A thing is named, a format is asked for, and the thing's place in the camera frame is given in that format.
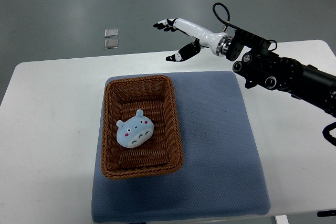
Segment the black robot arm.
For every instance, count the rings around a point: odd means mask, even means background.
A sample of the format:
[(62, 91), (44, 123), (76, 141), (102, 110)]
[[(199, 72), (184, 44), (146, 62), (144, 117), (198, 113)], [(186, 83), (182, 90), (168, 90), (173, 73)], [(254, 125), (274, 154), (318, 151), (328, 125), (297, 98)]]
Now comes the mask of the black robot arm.
[(234, 37), (220, 39), (216, 53), (234, 63), (233, 72), (245, 79), (245, 88), (261, 86), (288, 92), (335, 116), (335, 76), (280, 57), (269, 48), (272, 42), (236, 28)]

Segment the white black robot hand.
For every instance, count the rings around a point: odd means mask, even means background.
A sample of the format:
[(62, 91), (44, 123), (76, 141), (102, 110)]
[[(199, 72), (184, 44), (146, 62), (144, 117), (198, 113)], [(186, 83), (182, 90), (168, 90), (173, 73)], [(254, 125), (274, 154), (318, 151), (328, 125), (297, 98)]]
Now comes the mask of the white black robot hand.
[(225, 32), (213, 33), (200, 25), (181, 18), (164, 19), (155, 23), (153, 27), (163, 31), (180, 31), (194, 38), (193, 42), (187, 44), (175, 54), (166, 57), (166, 61), (171, 62), (189, 60), (196, 56), (202, 47), (209, 48), (214, 55), (223, 57), (226, 55), (228, 47), (232, 42), (232, 37)]

